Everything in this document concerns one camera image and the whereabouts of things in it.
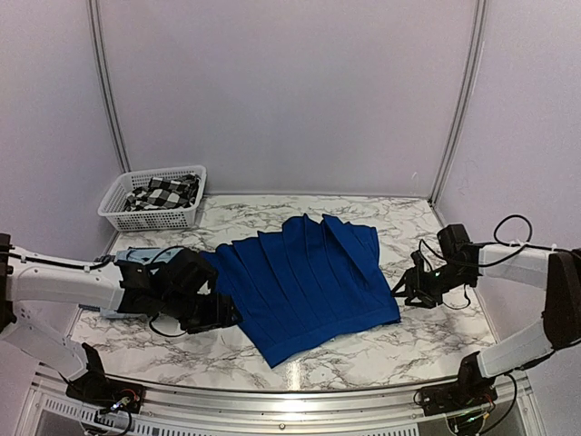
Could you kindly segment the blue pleated skirt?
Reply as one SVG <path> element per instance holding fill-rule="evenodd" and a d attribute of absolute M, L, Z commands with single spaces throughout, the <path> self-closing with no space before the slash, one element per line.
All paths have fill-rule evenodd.
<path fill-rule="evenodd" d="M 202 253 L 272 368 L 337 336 L 400 321 L 379 255 L 376 228 L 327 214 L 293 216 L 278 232 Z"/>

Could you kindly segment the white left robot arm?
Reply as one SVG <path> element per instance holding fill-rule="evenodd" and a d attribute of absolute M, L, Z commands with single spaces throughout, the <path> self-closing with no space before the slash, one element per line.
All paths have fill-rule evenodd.
<path fill-rule="evenodd" d="M 114 396 L 100 358 L 60 333 L 28 302 L 71 303 L 121 315 L 165 315 L 187 334 L 228 328 L 242 316 L 232 297 L 217 291 L 217 270 L 194 250 L 130 248 L 95 263 L 43 257 L 1 245 L 1 339 L 59 372 L 96 404 Z"/>

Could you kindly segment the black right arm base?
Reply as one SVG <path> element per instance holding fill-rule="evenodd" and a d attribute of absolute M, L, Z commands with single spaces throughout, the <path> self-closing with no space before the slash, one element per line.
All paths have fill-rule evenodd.
<path fill-rule="evenodd" d="M 425 386 L 416 391 L 414 402 L 425 416 L 460 411 L 497 399 L 495 377 L 485 378 L 478 366 L 479 352 L 462 359 L 458 377 L 452 382 Z"/>

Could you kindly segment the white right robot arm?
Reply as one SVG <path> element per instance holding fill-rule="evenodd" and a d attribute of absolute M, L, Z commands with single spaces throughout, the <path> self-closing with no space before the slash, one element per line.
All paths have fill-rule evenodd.
<path fill-rule="evenodd" d="M 441 248 L 442 265 L 425 266 L 412 254 L 392 294 L 407 306 L 433 309 L 462 286 L 484 292 L 481 301 L 498 341 L 464 359 L 449 398 L 468 407 L 486 388 L 484 380 L 534 367 L 580 341 L 580 252 L 529 244 L 452 243 Z"/>

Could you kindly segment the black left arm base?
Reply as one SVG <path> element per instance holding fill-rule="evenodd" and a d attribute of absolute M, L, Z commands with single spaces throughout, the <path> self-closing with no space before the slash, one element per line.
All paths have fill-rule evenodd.
<path fill-rule="evenodd" d="M 145 387 L 139 383 L 108 377 L 98 351 L 87 343 L 82 343 L 81 347 L 87 360 L 86 372 L 72 381 L 63 377 L 67 384 L 66 395 L 106 411 L 124 409 L 138 413 L 143 404 Z"/>

